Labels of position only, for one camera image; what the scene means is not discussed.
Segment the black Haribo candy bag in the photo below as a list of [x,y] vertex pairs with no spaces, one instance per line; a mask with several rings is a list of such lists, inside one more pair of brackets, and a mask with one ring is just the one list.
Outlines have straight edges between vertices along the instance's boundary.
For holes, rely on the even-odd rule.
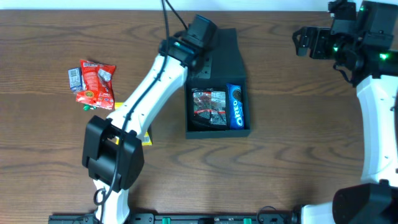
[[225,130],[226,92],[217,88],[193,88],[192,123],[198,129]]

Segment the blue Oreo cookie pack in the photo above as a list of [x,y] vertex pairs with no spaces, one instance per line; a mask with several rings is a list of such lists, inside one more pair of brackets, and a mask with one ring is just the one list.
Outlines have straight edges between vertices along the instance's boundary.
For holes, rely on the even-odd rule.
[[242,90],[240,85],[227,84],[231,129],[244,129]]

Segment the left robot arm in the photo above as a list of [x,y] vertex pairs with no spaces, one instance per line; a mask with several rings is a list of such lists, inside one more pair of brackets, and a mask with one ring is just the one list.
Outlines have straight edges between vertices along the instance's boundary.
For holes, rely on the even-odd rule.
[[141,84],[105,119],[94,116],[85,129],[82,164],[96,185],[95,223],[124,223],[130,213],[129,188],[144,166],[142,141],[160,109],[182,87],[190,70],[202,70],[215,40],[172,37]]

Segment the red candy bag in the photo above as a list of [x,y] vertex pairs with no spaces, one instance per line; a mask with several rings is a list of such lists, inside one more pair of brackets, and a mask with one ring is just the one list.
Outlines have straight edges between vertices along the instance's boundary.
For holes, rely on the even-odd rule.
[[114,108],[114,93],[112,78],[115,65],[94,63],[80,60],[85,89],[76,94],[76,101],[86,105],[112,110]]

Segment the dark green lidded box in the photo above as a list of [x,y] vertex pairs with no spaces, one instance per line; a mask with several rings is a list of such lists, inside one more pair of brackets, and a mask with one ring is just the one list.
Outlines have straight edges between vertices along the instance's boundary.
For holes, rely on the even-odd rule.
[[[246,86],[246,71],[238,48],[236,29],[219,29],[216,33],[216,47],[207,52],[212,54],[212,69],[210,78],[190,78],[185,82],[185,119],[186,138],[237,138],[248,136],[251,130],[249,101]],[[242,90],[244,129],[231,129],[229,117],[229,100],[227,84],[240,85]],[[192,123],[193,118],[193,88],[217,88],[226,92],[226,117],[228,127],[225,130],[198,129]]]

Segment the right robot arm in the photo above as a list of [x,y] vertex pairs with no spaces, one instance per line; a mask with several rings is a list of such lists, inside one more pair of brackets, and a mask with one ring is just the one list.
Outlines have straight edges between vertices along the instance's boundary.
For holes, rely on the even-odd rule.
[[331,202],[296,208],[289,223],[397,222],[397,52],[392,50],[397,4],[331,1],[331,27],[293,33],[299,56],[332,60],[356,90],[363,117],[364,162],[359,185]]

